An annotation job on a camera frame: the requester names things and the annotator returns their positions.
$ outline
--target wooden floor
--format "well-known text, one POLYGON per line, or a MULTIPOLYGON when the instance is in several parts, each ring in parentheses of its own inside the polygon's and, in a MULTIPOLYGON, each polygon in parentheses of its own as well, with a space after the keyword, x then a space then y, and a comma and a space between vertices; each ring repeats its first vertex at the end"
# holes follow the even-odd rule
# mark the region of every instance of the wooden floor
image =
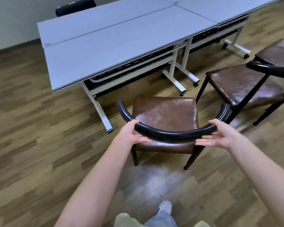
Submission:
MULTIPOLYGON (((252 59, 283 37, 284 0, 255 13, 238 43, 252 50, 252 59)), ((231 48, 221 51, 221 44, 213 44, 190 55, 189 70, 200 75, 202 83, 204 72, 244 62, 231 48)), ((0 226, 53 226, 78 184, 124 125, 116 99, 123 99, 130 109, 136 95, 178 96, 160 74, 99 98, 114 127, 107 133, 79 85, 52 91, 39 42, 1 51, 0 226)), ((189 89, 186 97, 197 95, 200 85, 194 88, 181 73, 176 78, 189 89)), ((284 87, 284 80, 276 80, 284 87)), ((216 115, 221 104, 213 88, 207 87, 198 103, 201 126, 216 115)), ((232 125, 284 168, 284 105, 253 127, 251 123, 263 111, 246 111, 232 125)), ((112 225, 121 212, 143 223, 164 199, 172 202, 179 227, 191 227, 199 220, 211 227, 277 226, 222 149, 205 148, 187 171, 183 166, 188 155, 139 152, 138 158, 140 164, 135 167, 129 156, 104 226, 112 225)))

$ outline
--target white table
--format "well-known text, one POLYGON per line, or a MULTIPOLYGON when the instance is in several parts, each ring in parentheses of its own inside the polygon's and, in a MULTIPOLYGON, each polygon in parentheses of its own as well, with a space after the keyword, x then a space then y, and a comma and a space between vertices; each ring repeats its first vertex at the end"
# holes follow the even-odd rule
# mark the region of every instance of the white table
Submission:
MULTIPOLYGON (((231 2, 227 9, 238 3, 225 1, 231 2)), ((205 7, 208 3, 222 6, 221 0, 121 0, 38 23, 52 88, 57 91, 81 83, 107 131, 111 131, 95 100, 97 96, 167 63, 170 70, 163 74, 183 95, 186 89, 173 77, 175 67, 194 85, 199 82, 186 70, 190 50, 237 31, 230 44, 239 46, 235 41, 245 25, 246 13, 273 1, 260 0, 224 13, 205 7), (177 52, 183 47, 185 53, 179 64, 177 52)))

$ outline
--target white shoe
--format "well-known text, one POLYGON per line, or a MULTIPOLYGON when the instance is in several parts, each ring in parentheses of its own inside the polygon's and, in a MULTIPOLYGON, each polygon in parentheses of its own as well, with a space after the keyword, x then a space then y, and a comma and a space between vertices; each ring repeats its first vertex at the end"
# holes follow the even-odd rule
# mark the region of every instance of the white shoe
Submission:
POLYGON ((157 208, 157 213, 165 211, 168 214, 171 214, 172 205, 170 201, 162 201, 157 208))

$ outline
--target forearm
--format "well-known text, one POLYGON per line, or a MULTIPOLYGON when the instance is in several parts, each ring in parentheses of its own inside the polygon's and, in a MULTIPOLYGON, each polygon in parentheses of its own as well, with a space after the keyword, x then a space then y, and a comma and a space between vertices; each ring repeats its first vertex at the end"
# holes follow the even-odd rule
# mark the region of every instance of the forearm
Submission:
POLYGON ((131 145, 114 139, 63 210, 56 226, 101 226, 131 145))
POLYGON ((268 209, 284 226, 284 170, 247 138, 239 138, 234 143, 228 151, 268 209))

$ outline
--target wall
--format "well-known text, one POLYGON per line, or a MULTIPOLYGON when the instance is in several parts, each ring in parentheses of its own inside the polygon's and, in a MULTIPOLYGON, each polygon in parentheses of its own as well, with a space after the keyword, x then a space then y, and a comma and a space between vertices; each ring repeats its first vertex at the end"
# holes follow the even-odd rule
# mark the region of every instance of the wall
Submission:
POLYGON ((0 0, 0 49, 39 38, 37 22, 56 17, 56 7, 73 1, 77 0, 0 0))

